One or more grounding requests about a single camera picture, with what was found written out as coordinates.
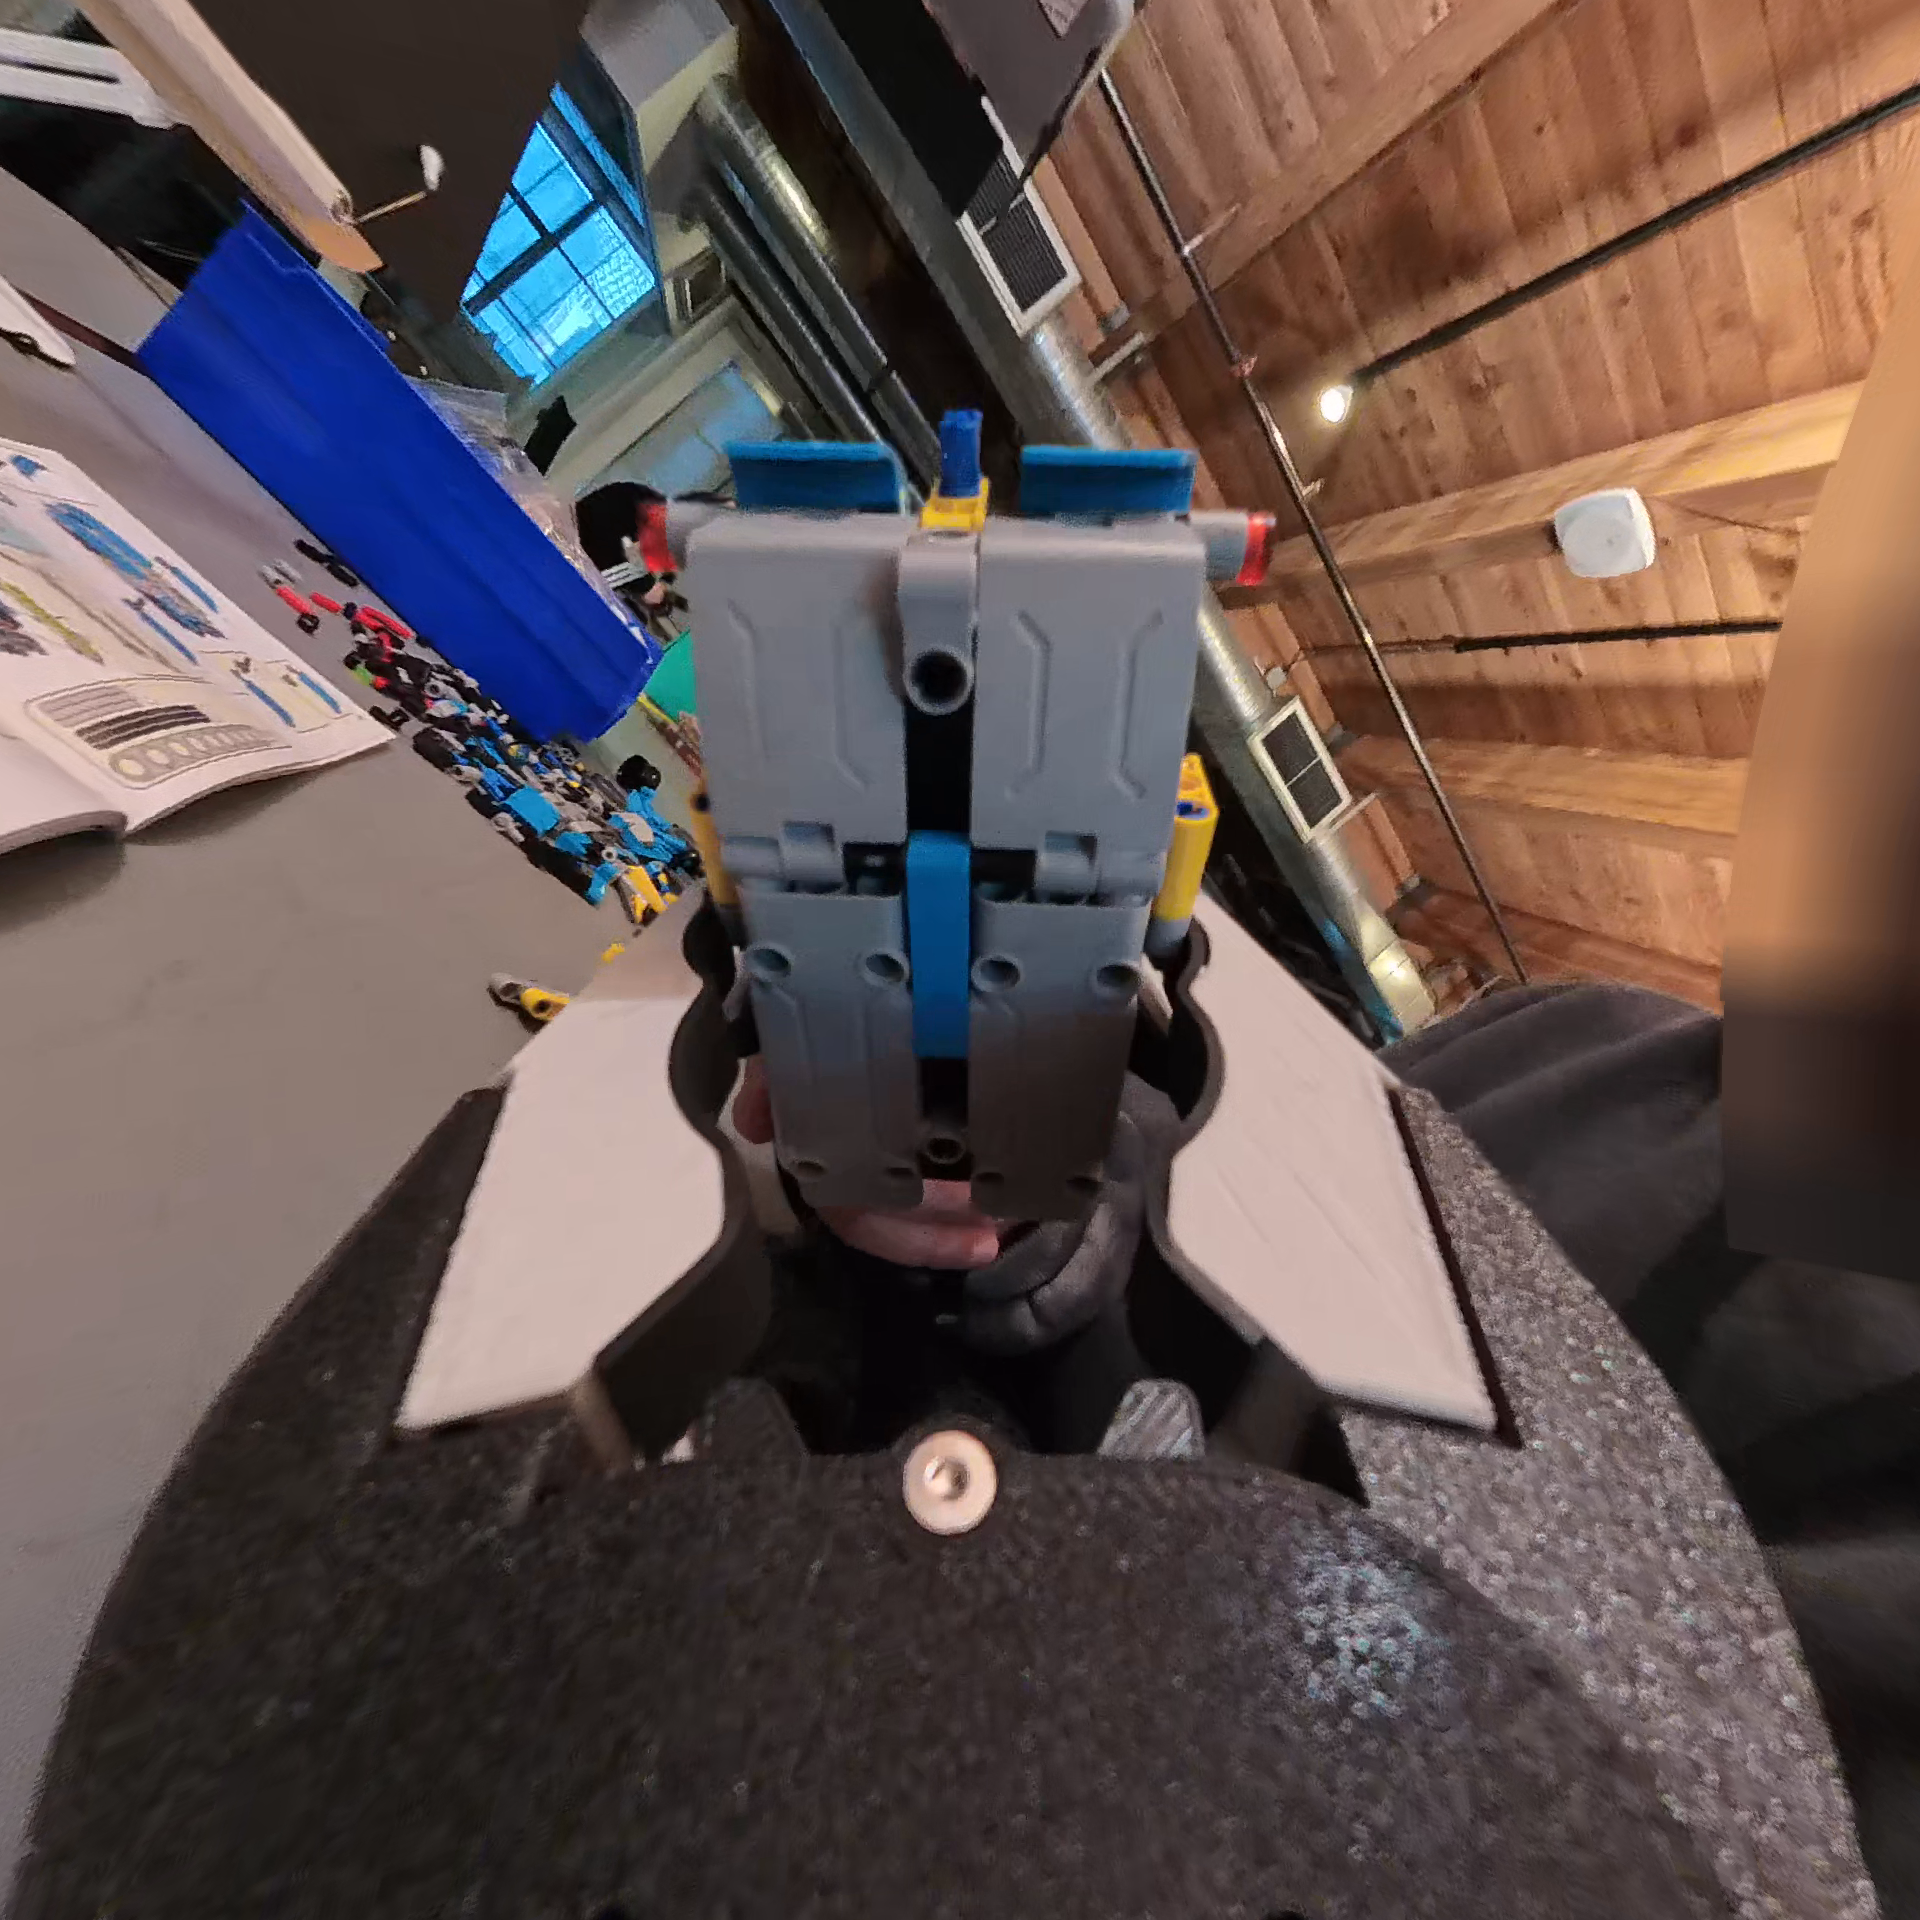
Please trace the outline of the grey ceiling panel unit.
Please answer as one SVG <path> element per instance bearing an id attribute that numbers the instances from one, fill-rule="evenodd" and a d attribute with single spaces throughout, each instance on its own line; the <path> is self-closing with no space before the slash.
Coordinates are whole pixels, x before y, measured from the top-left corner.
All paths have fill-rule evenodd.
<path id="1" fill-rule="evenodd" d="M 925 12 L 1023 158 L 1052 148 L 1138 18 L 1132 0 L 928 0 Z"/>

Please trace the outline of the blue plastic bin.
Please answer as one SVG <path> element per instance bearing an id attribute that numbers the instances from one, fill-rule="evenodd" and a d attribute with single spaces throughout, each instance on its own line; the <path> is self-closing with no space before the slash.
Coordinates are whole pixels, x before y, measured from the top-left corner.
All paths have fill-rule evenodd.
<path id="1" fill-rule="evenodd" d="M 137 357 L 527 731 L 598 736 L 637 701 L 647 649 L 628 620 L 260 210 Z"/>

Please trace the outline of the white ceiling sensor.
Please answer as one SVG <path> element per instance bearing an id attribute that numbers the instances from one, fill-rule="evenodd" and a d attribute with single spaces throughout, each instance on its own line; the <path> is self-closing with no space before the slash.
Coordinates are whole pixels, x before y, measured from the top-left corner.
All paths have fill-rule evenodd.
<path id="1" fill-rule="evenodd" d="M 1604 585 L 1656 568 L 1660 532 L 1639 491 L 1597 491 L 1549 512 L 1549 546 L 1569 578 Z"/>

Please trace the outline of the dark panel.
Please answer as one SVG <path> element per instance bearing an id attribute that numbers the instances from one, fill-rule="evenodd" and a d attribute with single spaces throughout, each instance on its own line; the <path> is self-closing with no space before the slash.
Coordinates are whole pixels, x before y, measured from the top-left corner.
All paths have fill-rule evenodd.
<path id="1" fill-rule="evenodd" d="M 375 218 L 371 243 L 431 321 L 453 321 L 588 0 L 198 0 L 198 16 L 359 214 L 421 190 L 421 148 L 441 148 L 442 185 Z"/>

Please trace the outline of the building instruction booklet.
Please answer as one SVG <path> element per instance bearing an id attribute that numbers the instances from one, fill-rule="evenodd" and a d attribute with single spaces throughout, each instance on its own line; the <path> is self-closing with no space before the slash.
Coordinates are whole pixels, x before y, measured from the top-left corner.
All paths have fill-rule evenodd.
<path id="1" fill-rule="evenodd" d="M 390 731 L 92 475 L 0 443 L 0 850 L 152 821 Z"/>

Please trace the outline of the white vent grille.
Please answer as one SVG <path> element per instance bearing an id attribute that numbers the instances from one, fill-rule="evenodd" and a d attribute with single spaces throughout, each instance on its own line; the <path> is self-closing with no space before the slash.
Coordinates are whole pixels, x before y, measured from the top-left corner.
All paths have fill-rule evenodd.
<path id="1" fill-rule="evenodd" d="M 1284 699 L 1284 706 L 1245 731 L 1245 754 L 1307 845 L 1326 836 L 1356 810 L 1304 699 Z"/>
<path id="2" fill-rule="evenodd" d="M 1060 230 L 1052 226 L 1038 185 L 1023 180 L 1008 145 L 959 214 L 959 234 L 986 276 L 986 288 L 1018 337 L 1049 322 L 1080 288 Z"/>

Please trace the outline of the heap of clear plastic bags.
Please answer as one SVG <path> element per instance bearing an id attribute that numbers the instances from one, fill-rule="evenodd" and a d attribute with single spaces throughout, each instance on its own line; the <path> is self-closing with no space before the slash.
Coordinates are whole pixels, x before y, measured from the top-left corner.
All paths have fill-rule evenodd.
<path id="1" fill-rule="evenodd" d="M 572 415 L 564 400 L 547 403 L 527 433 L 517 433 L 508 421 L 508 400 L 494 391 L 451 381 L 408 382 L 514 497 L 556 497 L 547 468 L 572 433 Z"/>

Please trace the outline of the white laptop stand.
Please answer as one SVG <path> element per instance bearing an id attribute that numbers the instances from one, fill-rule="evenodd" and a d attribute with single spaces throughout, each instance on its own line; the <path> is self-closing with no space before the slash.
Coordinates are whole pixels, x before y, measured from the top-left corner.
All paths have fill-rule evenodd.
<path id="1" fill-rule="evenodd" d="M 364 321 L 400 374 L 442 374 L 431 321 L 371 243 L 442 190 L 421 142 L 400 194 L 354 194 L 294 113 L 230 54 L 198 3 L 7 3 L 0 158 L 158 304 L 238 214 L 263 214 Z"/>

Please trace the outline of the black ceiling rail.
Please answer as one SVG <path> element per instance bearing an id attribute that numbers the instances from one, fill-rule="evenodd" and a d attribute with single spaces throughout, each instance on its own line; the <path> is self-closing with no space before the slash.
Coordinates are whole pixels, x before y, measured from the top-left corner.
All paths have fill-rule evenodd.
<path id="1" fill-rule="evenodd" d="M 1831 158 L 1831 157 L 1848 148 L 1856 142 L 1865 142 L 1897 118 L 1908 118 L 1913 108 L 1920 108 L 1920 83 L 1908 78 L 1908 83 L 1881 96 L 1875 103 L 1848 108 L 1846 118 L 1836 118 L 1815 133 L 1801 133 L 1795 145 L 1715 180 L 1711 190 L 1694 190 L 1694 194 L 1665 205 L 1660 214 L 1522 280 L 1514 288 L 1502 288 L 1494 300 L 1483 300 L 1483 304 L 1459 311 L 1457 321 L 1423 331 L 1400 351 L 1385 351 L 1385 356 L 1356 362 L 1345 374 L 1345 382 L 1350 382 L 1350 393 L 1361 393 L 1361 391 L 1382 382 L 1385 374 L 1398 374 L 1415 357 L 1432 357 L 1432 356 L 1473 337 L 1476 331 L 1502 322 L 1502 321 L 1562 294 L 1568 286 L 1593 280 L 1593 276 L 1623 264 L 1624 255 L 1635 255 L 1656 238 L 1670 238 L 1675 230 L 1685 230 L 1706 214 L 1719 214 L 1725 205 L 1741 205 L 1747 194 L 1770 190 L 1770 185 Z"/>

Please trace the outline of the pile of brick pieces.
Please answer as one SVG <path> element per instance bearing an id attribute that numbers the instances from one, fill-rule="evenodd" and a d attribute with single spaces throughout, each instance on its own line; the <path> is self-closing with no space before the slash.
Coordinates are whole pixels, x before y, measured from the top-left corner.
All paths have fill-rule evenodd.
<path id="1" fill-rule="evenodd" d="M 619 791 L 619 770 L 572 743 L 539 743 L 465 670 L 375 607 L 339 556 L 307 539 L 294 556 L 334 578 L 324 595 L 280 557 L 260 568 L 300 635 L 312 637 L 324 620 L 339 620 L 349 628 L 344 670 L 375 691 L 375 719 L 453 777 L 465 804 L 539 875 L 595 910 L 614 897 L 635 926 L 705 877 L 693 831 L 657 810 L 657 791 Z"/>

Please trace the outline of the blue brick vehicle model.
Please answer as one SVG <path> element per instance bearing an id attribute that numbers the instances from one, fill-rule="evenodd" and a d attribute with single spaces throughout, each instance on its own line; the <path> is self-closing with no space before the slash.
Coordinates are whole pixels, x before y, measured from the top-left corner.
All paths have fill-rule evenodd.
<path id="1" fill-rule="evenodd" d="M 881 443 L 729 465 L 734 506 L 647 509 L 644 563 L 693 613 L 705 867 L 779 1160 L 807 1208 L 932 1178 L 1080 1215 L 1206 867 L 1201 598 L 1265 578 L 1277 518 L 1198 509 L 1191 453 L 1058 443 L 992 512 L 979 415 L 925 509 Z"/>

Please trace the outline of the person's right hand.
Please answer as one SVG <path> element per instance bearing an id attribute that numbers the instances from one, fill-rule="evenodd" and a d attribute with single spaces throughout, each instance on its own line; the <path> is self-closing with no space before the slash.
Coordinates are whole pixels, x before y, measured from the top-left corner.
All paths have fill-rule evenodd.
<path id="1" fill-rule="evenodd" d="M 775 1099 L 762 1079 L 762 1056 L 745 1056 L 734 1088 L 734 1130 L 746 1148 L 775 1148 Z M 1003 1221 L 973 1203 L 967 1181 L 925 1181 L 925 1195 L 902 1213 L 873 1208 L 824 1208 L 799 1203 L 814 1221 L 824 1221 L 845 1246 L 891 1261 L 891 1265 L 932 1265 L 932 1270 L 973 1270 L 1003 1256 L 1028 1229 Z"/>

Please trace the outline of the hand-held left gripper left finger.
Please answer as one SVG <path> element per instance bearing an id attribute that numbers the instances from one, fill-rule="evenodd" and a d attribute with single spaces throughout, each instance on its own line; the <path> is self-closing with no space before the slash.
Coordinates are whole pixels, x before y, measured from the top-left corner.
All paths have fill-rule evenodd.
<path id="1" fill-rule="evenodd" d="M 668 1458 L 775 1314 L 729 1137 L 734 945 L 705 897 L 602 962 L 508 1068 L 400 1435 L 564 1411 L 610 1466 Z"/>

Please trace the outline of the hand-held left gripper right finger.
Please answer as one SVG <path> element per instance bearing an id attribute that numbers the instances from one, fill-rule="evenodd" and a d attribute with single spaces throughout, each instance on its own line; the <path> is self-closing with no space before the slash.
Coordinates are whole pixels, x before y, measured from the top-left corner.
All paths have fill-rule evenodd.
<path id="1" fill-rule="evenodd" d="M 1502 1431 L 1398 1079 L 1230 913 L 1198 901 L 1140 1079 L 1179 1143 L 1138 1347 L 1216 1431 L 1324 1411 Z"/>

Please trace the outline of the grey desk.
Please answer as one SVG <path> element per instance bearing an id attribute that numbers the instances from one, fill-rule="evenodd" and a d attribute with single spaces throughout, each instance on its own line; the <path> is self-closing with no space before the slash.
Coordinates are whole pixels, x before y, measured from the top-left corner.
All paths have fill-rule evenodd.
<path id="1" fill-rule="evenodd" d="M 260 1334 L 628 926 L 416 750 L 7 852 L 0 1822 L 128 1536 Z"/>

